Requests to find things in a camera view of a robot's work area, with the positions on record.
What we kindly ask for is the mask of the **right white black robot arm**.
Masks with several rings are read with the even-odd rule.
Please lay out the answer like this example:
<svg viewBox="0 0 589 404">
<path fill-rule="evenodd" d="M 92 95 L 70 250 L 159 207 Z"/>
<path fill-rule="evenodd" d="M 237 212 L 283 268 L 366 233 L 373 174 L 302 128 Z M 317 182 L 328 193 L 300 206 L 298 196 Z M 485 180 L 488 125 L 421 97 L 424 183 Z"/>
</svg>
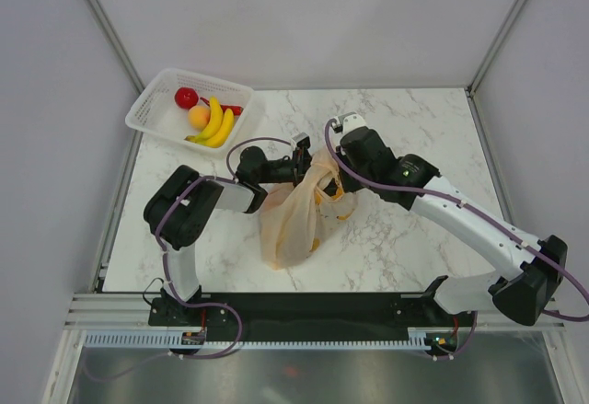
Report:
<svg viewBox="0 0 589 404">
<path fill-rule="evenodd" d="M 493 268 L 482 275 L 441 276 L 420 306 L 422 317 L 442 325 L 453 315 L 495 307 L 513 322 L 533 326 L 562 281 L 568 246 L 551 235 L 540 239 L 479 207 L 420 156 L 395 156 L 376 130 L 355 119 L 330 120 L 329 146 L 344 189 L 367 188 L 383 201 L 422 216 L 474 249 Z"/>
</svg>

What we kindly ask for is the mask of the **peach banana-print plastic bag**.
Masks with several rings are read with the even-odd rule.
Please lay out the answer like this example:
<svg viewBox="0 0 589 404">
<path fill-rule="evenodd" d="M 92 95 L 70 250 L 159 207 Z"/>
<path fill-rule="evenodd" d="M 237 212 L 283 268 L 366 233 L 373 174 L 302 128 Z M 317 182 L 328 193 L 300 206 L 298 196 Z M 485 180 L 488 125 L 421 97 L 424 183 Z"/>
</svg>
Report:
<svg viewBox="0 0 589 404">
<path fill-rule="evenodd" d="M 343 191 L 339 166 L 317 151 L 301 183 L 274 185 L 260 208 L 262 260 L 281 270 L 303 263 L 353 214 L 357 196 Z"/>
</svg>

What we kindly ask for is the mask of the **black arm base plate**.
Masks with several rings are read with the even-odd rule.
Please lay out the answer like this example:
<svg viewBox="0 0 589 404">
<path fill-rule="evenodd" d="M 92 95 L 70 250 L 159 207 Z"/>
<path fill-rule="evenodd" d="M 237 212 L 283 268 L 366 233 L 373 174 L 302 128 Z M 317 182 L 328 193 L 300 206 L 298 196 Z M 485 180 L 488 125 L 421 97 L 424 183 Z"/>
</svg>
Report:
<svg viewBox="0 0 589 404">
<path fill-rule="evenodd" d="M 213 341 L 233 341 L 237 319 L 245 341 L 392 341 L 410 328 L 469 327 L 471 314 L 447 314 L 429 294 L 399 293 L 209 293 L 187 308 L 165 294 L 152 302 L 155 327 L 204 325 Z"/>
</svg>

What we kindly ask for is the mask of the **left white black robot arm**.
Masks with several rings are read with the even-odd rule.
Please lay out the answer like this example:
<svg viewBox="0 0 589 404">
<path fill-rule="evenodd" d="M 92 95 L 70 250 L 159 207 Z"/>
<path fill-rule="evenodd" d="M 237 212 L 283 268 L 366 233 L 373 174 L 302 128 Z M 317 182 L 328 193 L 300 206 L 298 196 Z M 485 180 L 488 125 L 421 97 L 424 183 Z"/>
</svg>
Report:
<svg viewBox="0 0 589 404">
<path fill-rule="evenodd" d="M 264 184 L 302 182 L 311 165 L 310 140 L 305 135 L 289 145 L 292 153 L 279 159 L 269 159 L 258 146 L 246 147 L 231 179 L 182 165 L 145 206 L 144 220 L 164 251 L 163 289 L 173 298 L 168 311 L 179 324 L 193 324 L 202 312 L 195 242 L 213 212 L 253 214 L 268 196 Z"/>
</svg>

